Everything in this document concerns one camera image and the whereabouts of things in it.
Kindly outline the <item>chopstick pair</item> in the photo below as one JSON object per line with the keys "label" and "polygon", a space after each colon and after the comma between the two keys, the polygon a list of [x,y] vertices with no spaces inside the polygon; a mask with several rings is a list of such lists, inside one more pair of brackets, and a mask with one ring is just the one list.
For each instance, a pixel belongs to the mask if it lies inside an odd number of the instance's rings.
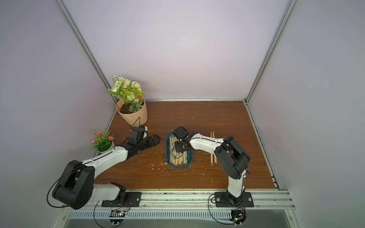
{"label": "chopstick pair", "polygon": [[[215,131],[212,131],[212,138],[216,138],[215,137]],[[217,164],[217,157],[215,154],[213,154],[213,159],[214,159],[214,164]]]}
{"label": "chopstick pair", "polygon": [[[214,134],[212,131],[210,132],[210,137],[211,138],[214,137]],[[211,160],[211,166],[213,166],[214,165],[214,155],[213,154],[210,154],[210,160]]]}

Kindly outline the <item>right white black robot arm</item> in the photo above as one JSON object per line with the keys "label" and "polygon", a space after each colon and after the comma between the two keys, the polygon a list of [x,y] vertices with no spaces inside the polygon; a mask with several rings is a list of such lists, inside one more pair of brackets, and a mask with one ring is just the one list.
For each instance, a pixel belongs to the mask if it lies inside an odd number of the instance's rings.
{"label": "right white black robot arm", "polygon": [[229,196],[239,198],[244,192],[244,179],[251,160],[248,153],[232,137],[211,138],[199,133],[189,133],[180,126],[173,131],[177,138],[177,152],[200,150],[217,157],[223,171],[229,176],[227,192]]}

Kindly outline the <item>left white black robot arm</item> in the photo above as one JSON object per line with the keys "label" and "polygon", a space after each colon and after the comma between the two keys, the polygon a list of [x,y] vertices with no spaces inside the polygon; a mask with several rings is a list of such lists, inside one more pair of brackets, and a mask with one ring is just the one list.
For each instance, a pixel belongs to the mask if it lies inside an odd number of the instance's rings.
{"label": "left white black robot arm", "polygon": [[122,206],[127,202],[126,188],[117,183],[95,184],[101,173],[146,149],[158,146],[161,138],[148,134],[145,125],[135,127],[131,135],[113,149],[84,161],[70,161],[48,194],[75,210],[95,201]]}

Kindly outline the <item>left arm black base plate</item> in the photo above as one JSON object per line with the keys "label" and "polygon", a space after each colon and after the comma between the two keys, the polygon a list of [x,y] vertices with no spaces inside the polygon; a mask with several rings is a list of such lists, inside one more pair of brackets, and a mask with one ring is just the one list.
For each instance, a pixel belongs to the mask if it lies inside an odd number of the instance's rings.
{"label": "left arm black base plate", "polygon": [[125,192],[115,200],[102,201],[101,207],[119,208],[119,207],[139,207],[141,201],[141,192]]}

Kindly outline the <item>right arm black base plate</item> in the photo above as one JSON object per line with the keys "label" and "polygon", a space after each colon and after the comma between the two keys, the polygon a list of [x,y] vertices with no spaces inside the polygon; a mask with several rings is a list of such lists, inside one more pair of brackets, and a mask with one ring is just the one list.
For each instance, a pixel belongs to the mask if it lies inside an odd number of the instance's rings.
{"label": "right arm black base plate", "polygon": [[243,192],[239,197],[235,197],[229,192],[215,192],[214,201],[218,208],[235,207],[235,208],[252,208],[254,202],[250,192]]}

